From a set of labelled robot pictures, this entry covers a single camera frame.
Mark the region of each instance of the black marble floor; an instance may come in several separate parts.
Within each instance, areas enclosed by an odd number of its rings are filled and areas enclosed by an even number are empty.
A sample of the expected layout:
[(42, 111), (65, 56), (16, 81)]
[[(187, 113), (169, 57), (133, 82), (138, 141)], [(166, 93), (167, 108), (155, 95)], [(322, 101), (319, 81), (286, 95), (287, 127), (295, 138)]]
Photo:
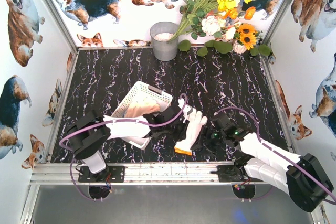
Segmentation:
[[(262, 138), (287, 148), (261, 62), (247, 55), (219, 55), (214, 51), (201, 58), (196, 52), (197, 48), (192, 48), (170, 62), (161, 62), (150, 48), (80, 51), (51, 162), (69, 163), (72, 159), (72, 153), (58, 145), (66, 126), (92, 109), (111, 115), (138, 80), (171, 94), (173, 102), (185, 92), (188, 104), (209, 118), (225, 106), (243, 108), (259, 121)], [(237, 124), (255, 130), (243, 114), (229, 111), (228, 115)], [(114, 139), (104, 143), (102, 153), (107, 162), (137, 163), (227, 161), (234, 152), (222, 146), (216, 157), (201, 151), (187, 156), (174, 152), (175, 143), (168, 135), (153, 138), (142, 151)]]

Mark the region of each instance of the white rose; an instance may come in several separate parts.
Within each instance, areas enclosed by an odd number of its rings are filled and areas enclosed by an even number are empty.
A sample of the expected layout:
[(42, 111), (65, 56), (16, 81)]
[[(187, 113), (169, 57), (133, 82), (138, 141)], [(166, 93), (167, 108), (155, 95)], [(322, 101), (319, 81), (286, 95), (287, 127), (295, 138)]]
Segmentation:
[(207, 35), (212, 36), (214, 33), (220, 31), (221, 27), (219, 26), (218, 20), (215, 16), (208, 16), (202, 20), (202, 30)]
[(233, 37), (235, 36), (235, 33), (236, 33), (236, 27), (231, 27), (230, 29), (228, 29), (225, 33), (225, 38), (227, 40), (231, 40), (233, 39)]

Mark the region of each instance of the basket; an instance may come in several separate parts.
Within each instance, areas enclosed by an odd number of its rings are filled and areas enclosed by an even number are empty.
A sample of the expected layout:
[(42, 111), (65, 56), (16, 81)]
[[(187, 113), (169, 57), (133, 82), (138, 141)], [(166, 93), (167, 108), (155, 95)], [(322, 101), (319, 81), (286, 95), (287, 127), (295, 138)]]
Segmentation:
[[(151, 97), (157, 102), (160, 107), (160, 112), (163, 112), (165, 109), (167, 109), (173, 100), (173, 97), (170, 94), (167, 94), (166, 92), (150, 86), (142, 81), (137, 81), (131, 90), (127, 93), (126, 97), (121, 101), (117, 109), (114, 111), (112, 117), (122, 118), (131, 102), (144, 100), (148, 97)], [(147, 147), (149, 141), (151, 140), (150, 137), (141, 138), (134, 136), (122, 137), (122, 139), (142, 150)]]

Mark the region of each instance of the purple cable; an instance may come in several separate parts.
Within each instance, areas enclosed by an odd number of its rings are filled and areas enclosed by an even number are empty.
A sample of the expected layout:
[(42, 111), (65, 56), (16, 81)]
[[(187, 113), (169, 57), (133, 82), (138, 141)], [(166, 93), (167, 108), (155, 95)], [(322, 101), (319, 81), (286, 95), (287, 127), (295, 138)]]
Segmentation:
[[(147, 125), (147, 126), (151, 126), (151, 127), (162, 127), (162, 126), (165, 126), (167, 124), (170, 124), (171, 122), (175, 121), (183, 112), (186, 104), (187, 104), (187, 97), (186, 97), (186, 94), (185, 93), (182, 93), (179, 97), (179, 99), (181, 97), (184, 97), (184, 104), (181, 108), (181, 110), (179, 111), (179, 113), (171, 120), (169, 120), (168, 122), (165, 122), (165, 123), (161, 123), (161, 124), (150, 124), (150, 123), (146, 123), (146, 122), (142, 122), (142, 121), (138, 121), (138, 120), (134, 120), (134, 119), (116, 119), (116, 120), (111, 120), (111, 121), (106, 121), (106, 122), (101, 122), (101, 123), (97, 123), (97, 124), (94, 124), (92, 126), (89, 126), (89, 127), (85, 127), (81, 130), (78, 130), (78, 131), (75, 131), (67, 136), (65, 136), (60, 142), (59, 142), (59, 146), (65, 148), (65, 149), (68, 149), (70, 151), (72, 151), (71, 148), (67, 147), (66, 145), (63, 145), (63, 142), (73, 136), (76, 136), (84, 131), (87, 131), (87, 130), (90, 130), (90, 129), (94, 129), (94, 128), (97, 128), (97, 127), (100, 127), (100, 126), (103, 126), (103, 125), (106, 125), (106, 124), (109, 124), (109, 123), (117, 123), (117, 122), (137, 122), (137, 123), (141, 123), (141, 124), (144, 124), (144, 125)], [(284, 160), (286, 160), (288, 163), (290, 163), (291, 165), (293, 165), (296, 169), (300, 170), (302, 173), (304, 173), (307, 177), (309, 177), (312, 181), (314, 181), (319, 187), (321, 187), (333, 200), (334, 202), (330, 201), (330, 200), (327, 200), (325, 199), (324, 201), (327, 202), (327, 203), (330, 203), (332, 205), (336, 205), (336, 196), (334, 194), (332, 194), (331, 191), (329, 191), (324, 185), (322, 185), (317, 179), (315, 179), (312, 175), (310, 175), (308, 172), (306, 172), (303, 168), (301, 168), (299, 165), (297, 165), (296, 163), (294, 163), (292, 160), (288, 159), (287, 157), (283, 156), (282, 154), (280, 154), (279, 152), (277, 151), (273, 151), (272, 150), (272, 147), (268, 146), (266, 143), (262, 143), (262, 139), (260, 137), (260, 128), (259, 128), (259, 124), (257, 122), (257, 120), (250, 114), (248, 113), (246, 110), (243, 110), (241, 108), (238, 108), (238, 107), (234, 107), (234, 106), (229, 106), (229, 107), (226, 107), (226, 108), (223, 108), (223, 109), (220, 109), (217, 113), (221, 113), (225, 110), (238, 110), (240, 112), (243, 112), (245, 115), (249, 116), (256, 128), (257, 128), (257, 138), (259, 140), (259, 142), (266, 148), (268, 148), (270, 151), (274, 152), (275, 154), (277, 154), (278, 156), (282, 157)], [(79, 190), (79, 192), (85, 196), (79, 189), (79, 187), (76, 185), (75, 183), (75, 180), (73, 179), (73, 176), (72, 176), (72, 163), (73, 163), (74, 160), (72, 160), (71, 162), (71, 165), (70, 165), (70, 176), (71, 176), (71, 180), (73, 182), (73, 184), (76, 186), (77, 190)]]
[(182, 114), (185, 106), (187, 105), (187, 95), (185, 93), (182, 93), (180, 95), (179, 99), (181, 99), (182, 97), (184, 99), (184, 104), (183, 104), (181, 110), (178, 112), (178, 114), (175, 117), (173, 117), (172, 119), (170, 119), (168, 122), (161, 123), (161, 124), (151, 124), (151, 123), (146, 123), (146, 122), (139, 121), (139, 120), (136, 120), (136, 119), (114, 119), (114, 120), (110, 120), (110, 121), (106, 121), (106, 122), (97, 123), (97, 124), (85, 127), (83, 129), (80, 129), (78, 131), (72, 132), (71, 134), (63, 137), (61, 139), (61, 141), (59, 141), (59, 146), (65, 148), (65, 149), (67, 149), (69, 151), (72, 151), (72, 149), (70, 147), (68, 147), (68, 146), (66, 146), (66, 145), (63, 144), (64, 141), (66, 141), (69, 138), (71, 138), (73, 136), (76, 136), (76, 135), (78, 135), (78, 134), (80, 134), (80, 133), (82, 133), (84, 131), (88, 131), (88, 130), (91, 130), (91, 129), (94, 129), (94, 128), (97, 128), (97, 127), (100, 127), (100, 126), (103, 126), (103, 125), (106, 125), (106, 124), (109, 124), (109, 123), (131, 122), (131, 123), (141, 123), (141, 124), (144, 124), (144, 125), (147, 125), (147, 126), (150, 126), (150, 127), (162, 127), (162, 126), (165, 126), (167, 124), (170, 124), (170, 123), (174, 122)]

